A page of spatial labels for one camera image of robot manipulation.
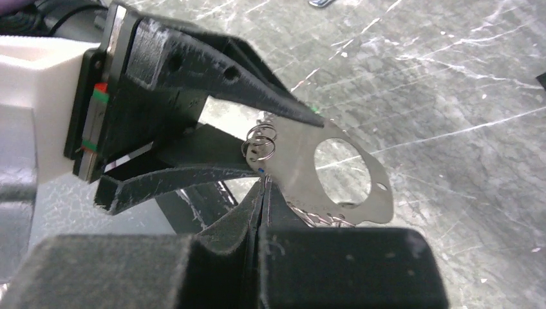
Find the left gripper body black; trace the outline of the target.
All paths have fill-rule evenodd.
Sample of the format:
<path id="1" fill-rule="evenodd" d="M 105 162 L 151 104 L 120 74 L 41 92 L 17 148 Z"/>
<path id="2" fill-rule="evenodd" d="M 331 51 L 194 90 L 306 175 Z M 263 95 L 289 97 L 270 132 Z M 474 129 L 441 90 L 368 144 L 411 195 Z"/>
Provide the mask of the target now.
<path id="1" fill-rule="evenodd" d="M 98 46 L 83 54 L 64 155 L 73 161 L 73 174 L 87 183 L 97 181 L 118 156 L 108 133 L 115 125 L 113 116 L 119 113 L 130 69 L 140 58 L 140 24 L 140 10 L 112 3 Z"/>

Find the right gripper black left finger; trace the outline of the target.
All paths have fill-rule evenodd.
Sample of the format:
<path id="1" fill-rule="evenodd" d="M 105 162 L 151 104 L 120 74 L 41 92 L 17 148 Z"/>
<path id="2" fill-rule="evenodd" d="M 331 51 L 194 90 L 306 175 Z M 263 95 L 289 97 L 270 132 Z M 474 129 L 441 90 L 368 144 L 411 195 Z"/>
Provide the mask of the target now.
<path id="1" fill-rule="evenodd" d="M 250 249 L 263 192 L 180 235 L 59 235 L 38 244 L 2 308 L 255 308 Z"/>

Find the steel key holder plate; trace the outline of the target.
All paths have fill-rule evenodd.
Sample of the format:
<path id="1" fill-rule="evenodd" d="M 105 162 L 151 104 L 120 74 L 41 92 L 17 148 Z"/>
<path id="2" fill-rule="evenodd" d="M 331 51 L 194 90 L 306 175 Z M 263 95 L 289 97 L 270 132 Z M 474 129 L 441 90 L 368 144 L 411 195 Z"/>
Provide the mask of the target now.
<path id="1" fill-rule="evenodd" d="M 314 127 L 266 116 L 248 131 L 241 152 L 309 225 L 354 227 L 394 217 L 386 169 L 331 120 Z"/>

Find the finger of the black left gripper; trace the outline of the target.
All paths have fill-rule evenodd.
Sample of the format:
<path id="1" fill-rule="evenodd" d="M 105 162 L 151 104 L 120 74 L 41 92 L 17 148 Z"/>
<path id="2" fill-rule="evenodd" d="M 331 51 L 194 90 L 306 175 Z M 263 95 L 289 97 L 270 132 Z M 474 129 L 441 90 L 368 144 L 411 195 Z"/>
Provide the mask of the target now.
<path id="1" fill-rule="evenodd" d="M 238 37 L 126 15 L 111 43 L 112 158 L 181 137 L 196 125 L 208 97 L 323 125 Z"/>
<path id="2" fill-rule="evenodd" d="M 243 142 L 209 124 L 104 173 L 94 204 L 109 215 L 179 189 L 255 176 Z"/>

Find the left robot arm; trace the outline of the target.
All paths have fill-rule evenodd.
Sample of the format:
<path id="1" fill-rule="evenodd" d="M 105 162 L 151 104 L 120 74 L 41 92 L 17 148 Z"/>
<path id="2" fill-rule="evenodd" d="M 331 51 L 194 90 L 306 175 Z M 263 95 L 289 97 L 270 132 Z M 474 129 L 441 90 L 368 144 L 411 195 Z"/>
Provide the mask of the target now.
<path id="1" fill-rule="evenodd" d="M 91 43 L 71 78 L 61 154 L 80 179 L 98 183 L 95 205 L 110 215 L 254 175 L 240 139 L 199 123 L 210 97 L 325 124 L 243 39 L 119 1 L 32 1 L 2 16 L 1 33 Z"/>

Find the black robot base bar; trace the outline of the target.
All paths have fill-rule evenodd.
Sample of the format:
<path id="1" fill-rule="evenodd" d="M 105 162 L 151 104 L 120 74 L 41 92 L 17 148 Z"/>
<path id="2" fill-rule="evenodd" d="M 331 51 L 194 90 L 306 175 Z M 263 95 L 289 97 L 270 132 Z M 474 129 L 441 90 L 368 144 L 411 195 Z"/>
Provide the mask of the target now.
<path id="1" fill-rule="evenodd" d="M 224 182 L 195 185 L 155 200 L 177 234 L 197 234 L 238 205 Z"/>

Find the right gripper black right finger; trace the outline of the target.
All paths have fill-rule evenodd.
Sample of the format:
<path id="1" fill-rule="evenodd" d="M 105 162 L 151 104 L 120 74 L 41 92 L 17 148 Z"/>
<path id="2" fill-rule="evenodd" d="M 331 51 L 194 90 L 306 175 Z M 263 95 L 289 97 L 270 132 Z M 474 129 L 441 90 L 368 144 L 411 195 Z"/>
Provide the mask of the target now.
<path id="1" fill-rule="evenodd" d="M 261 308 L 447 308 L 432 250 L 416 230 L 309 227 L 279 187 L 259 192 Z"/>

